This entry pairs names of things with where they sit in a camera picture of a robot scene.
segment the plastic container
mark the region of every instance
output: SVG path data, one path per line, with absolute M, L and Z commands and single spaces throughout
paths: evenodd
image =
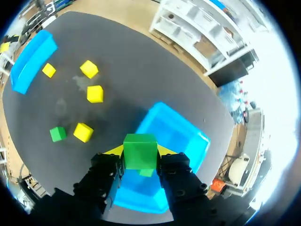
M 186 15 L 195 6 L 190 1 L 172 0 L 168 3 L 169 6 L 178 10 L 181 14 Z
M 191 32 L 189 32 L 186 29 L 181 27 L 180 32 L 177 35 L 177 39 L 180 42 L 182 42 L 184 45 L 192 46 L 194 43 L 196 43 L 200 39 L 200 36 L 196 37 Z
M 180 27 L 176 23 L 172 22 L 171 20 L 161 16 L 161 21 L 158 23 L 160 29 L 165 31 L 166 33 L 173 34 L 175 30 Z
M 12 89 L 25 94 L 39 69 L 56 50 L 51 33 L 44 30 L 37 33 L 11 69 Z
M 202 131 L 162 102 L 149 110 L 136 133 L 154 134 L 159 145 L 184 152 L 193 172 L 198 171 L 210 146 L 210 139 Z
M 179 113 L 160 102 L 155 104 L 141 122 L 136 133 L 154 134 L 158 144 L 177 153 L 184 152 L 190 167 L 197 172 L 210 146 L 210 139 Z M 164 213 L 168 203 L 159 178 L 139 175 L 136 170 L 126 170 L 114 204 L 146 213 Z
M 220 32 L 214 37 L 214 39 L 226 51 L 230 51 L 238 46 L 231 35 L 228 34 L 224 28 L 221 28 Z
M 194 22 L 196 22 L 206 31 L 210 31 L 214 27 L 219 25 L 219 23 L 216 20 L 214 20 L 209 14 L 207 14 L 204 10 L 200 8 L 198 13 L 196 14 L 196 17 L 194 18 Z

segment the shelving unit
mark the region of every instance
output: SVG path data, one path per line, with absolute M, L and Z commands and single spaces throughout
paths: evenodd
M 185 44 L 183 44 L 181 41 L 179 41 L 174 35 L 172 34 L 168 34 L 167 32 L 163 31 L 162 29 L 160 29 L 159 27 L 154 27 L 157 31 L 161 32 L 162 34 L 164 34 L 166 37 L 168 37 L 169 39 L 171 39 L 172 41 L 174 41 L 175 43 L 177 43 L 178 45 L 180 45 L 181 47 L 185 46 Z M 192 55 L 200 64 L 202 64 L 202 66 L 206 69 L 206 70 L 210 70 L 210 64 L 208 62 L 208 60 L 202 55 L 200 54 L 195 48 L 193 47 L 186 47 L 185 50 Z
M 247 6 L 244 10 L 247 10 L 250 14 L 252 12 L 254 14 L 256 13 L 254 18 L 260 17 L 258 14 L 259 9 L 256 8 L 250 0 L 235 1 L 239 1 L 241 5 L 246 4 Z M 215 27 L 209 26 L 207 29 L 206 20 L 205 23 L 196 20 L 197 15 L 200 12 L 203 13 L 205 19 L 208 18 L 208 20 L 211 19 L 216 21 L 217 25 Z M 176 31 L 173 33 L 167 32 L 167 30 L 160 24 L 162 20 L 160 19 L 161 17 L 177 24 L 178 28 Z M 199 39 L 199 34 L 201 34 L 202 37 L 206 37 L 217 51 L 212 54 L 212 56 L 206 58 L 206 55 L 202 53 L 202 51 L 199 52 L 199 48 L 197 50 L 194 47 L 196 42 L 184 43 L 179 40 L 177 36 L 181 32 L 181 29 L 185 29 L 191 34 L 194 34 L 195 38 L 193 40 L 196 41 Z M 215 5 L 210 0 L 162 0 L 149 29 L 150 32 L 153 30 L 157 30 L 167 36 L 191 54 L 207 70 L 205 76 L 216 72 L 222 67 L 238 59 L 240 56 L 243 56 L 246 52 L 253 50 L 248 39 L 249 33 L 244 33 L 238 24 L 236 24 L 220 8 L 220 6 Z M 239 49 L 239 51 L 231 55 L 230 52 L 235 49 Z
M 187 23 L 189 23 L 191 26 L 193 26 L 194 28 L 196 28 L 197 30 L 199 30 L 204 36 L 206 36 L 216 47 L 217 49 L 221 52 L 221 54 L 225 57 L 225 58 L 229 58 L 227 52 L 222 48 L 222 46 L 220 46 L 220 44 L 215 41 L 215 39 L 213 38 L 213 36 L 205 31 L 205 29 L 203 29 L 201 26 L 199 26 L 196 22 L 194 22 L 191 18 L 189 18 L 186 15 L 183 15 L 181 12 L 177 11 L 176 9 L 165 5 L 164 9 L 166 9 L 167 11 L 177 15 L 178 17 L 182 18 L 183 20 L 185 20 Z

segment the wooden floor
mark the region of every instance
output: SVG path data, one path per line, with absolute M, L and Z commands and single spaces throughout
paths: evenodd
M 199 77 L 214 91 L 217 91 L 214 83 L 208 78 L 203 76 L 203 67 L 189 54 L 180 53 L 173 45 L 168 45 L 161 39 L 158 39 L 148 32 L 151 22 L 155 16 L 155 13 L 159 7 L 159 4 L 151 0 L 77 0 L 72 5 L 61 10 L 58 15 L 62 15 L 68 11 L 77 11 L 83 13 L 94 14 L 105 17 L 107 19 L 116 21 L 125 26 L 128 26 L 156 41 L 159 45 L 166 48 L 168 51 L 177 56 L 185 64 L 187 64 Z M 0 103 L 0 130 L 4 143 L 2 146 L 7 147 L 8 151 L 8 170 L 13 181 L 14 178 L 19 176 L 19 170 L 23 164 L 19 157 L 16 148 L 10 138 L 7 128 L 5 115 L 3 111 L 3 103 L 1 98 Z M 232 141 L 229 146 L 228 153 L 232 153 L 235 150 L 237 141 L 237 134 L 233 131 Z M 23 169 L 23 175 L 28 175 L 26 167 Z

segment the water bottle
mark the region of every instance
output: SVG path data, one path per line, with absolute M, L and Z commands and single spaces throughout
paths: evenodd
M 244 103 L 241 103 L 241 105 L 236 111 L 231 112 L 231 116 L 236 125 L 241 124 L 244 121 L 244 110 L 243 110 L 244 108 L 246 109 Z
M 243 81 L 235 80 L 226 85 L 223 85 L 221 87 L 220 94 L 222 95 L 223 93 L 233 92 L 234 94 L 238 95 L 239 93 L 243 93 L 243 90 L 241 88 L 242 84 Z
M 241 104 L 241 99 L 239 96 L 235 95 L 232 92 L 227 92 L 222 95 L 220 95 L 220 98 L 223 102 L 223 104 L 227 107 L 229 112 L 234 112 L 238 109 L 238 107 Z

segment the white shelf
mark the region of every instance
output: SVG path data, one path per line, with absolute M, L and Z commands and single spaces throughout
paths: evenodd
M 181 41 L 179 41 L 174 35 L 168 34 L 163 29 L 159 28 L 157 24 L 154 25 L 154 29 L 161 32 L 174 42 L 176 42 L 178 45 L 180 45 L 183 49 L 185 49 L 190 55 L 192 55 L 207 71 L 210 70 L 211 65 L 209 64 L 209 61 L 206 57 L 204 57 L 200 52 L 198 52 L 193 46 L 187 46 Z
M 227 59 L 229 58 L 227 52 L 222 48 L 222 46 L 214 39 L 214 37 L 207 31 L 205 31 L 201 26 L 199 26 L 196 22 L 194 22 L 192 19 L 190 19 L 188 16 L 183 15 L 181 12 L 179 12 L 177 9 L 170 7 L 169 5 L 164 5 L 164 9 L 166 9 L 169 12 L 172 12 L 173 14 L 177 15 L 178 17 L 185 20 L 187 23 L 189 23 L 191 26 L 196 28 L 198 31 L 200 31 L 206 38 L 208 38 L 212 44 L 215 45 L 215 47 L 221 52 L 221 54 Z
M 218 14 L 212 16 L 217 22 L 219 22 L 221 25 L 227 24 L 229 29 L 232 30 L 233 32 L 237 33 L 242 38 L 244 43 L 249 42 L 249 39 L 240 30 L 240 28 L 237 26 L 237 24 L 233 20 L 231 20 L 231 18 L 228 17 L 227 14 L 224 11 L 222 11 L 217 5 L 215 5 L 210 0 L 199 0 L 199 2 L 205 3 L 206 5 L 208 5 L 210 8 L 213 8 L 218 13 Z

